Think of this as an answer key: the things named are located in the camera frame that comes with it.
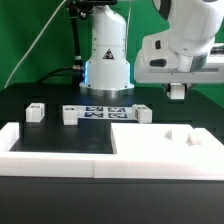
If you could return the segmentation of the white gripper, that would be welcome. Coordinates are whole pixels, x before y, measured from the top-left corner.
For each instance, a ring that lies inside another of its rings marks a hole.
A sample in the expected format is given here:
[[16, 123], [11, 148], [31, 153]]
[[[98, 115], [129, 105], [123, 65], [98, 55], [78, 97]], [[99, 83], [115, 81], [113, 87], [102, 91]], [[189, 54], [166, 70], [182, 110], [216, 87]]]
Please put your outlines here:
[[187, 57], [173, 51], [168, 32], [143, 38], [134, 65], [138, 83], [220, 84], [224, 83], [224, 54]]

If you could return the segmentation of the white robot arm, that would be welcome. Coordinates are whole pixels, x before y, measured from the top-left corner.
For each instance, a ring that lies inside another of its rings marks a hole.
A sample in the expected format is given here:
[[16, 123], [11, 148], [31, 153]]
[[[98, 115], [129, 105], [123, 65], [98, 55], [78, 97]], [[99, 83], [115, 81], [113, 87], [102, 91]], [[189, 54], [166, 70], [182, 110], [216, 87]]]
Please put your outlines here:
[[117, 0], [66, 3], [72, 20], [92, 19], [91, 56], [75, 58], [81, 91], [103, 95], [131, 92], [136, 83], [161, 84], [169, 91], [224, 83], [224, 56], [215, 47], [224, 0], [150, 1], [168, 27], [140, 37], [133, 64], [126, 58], [128, 24], [111, 9]]

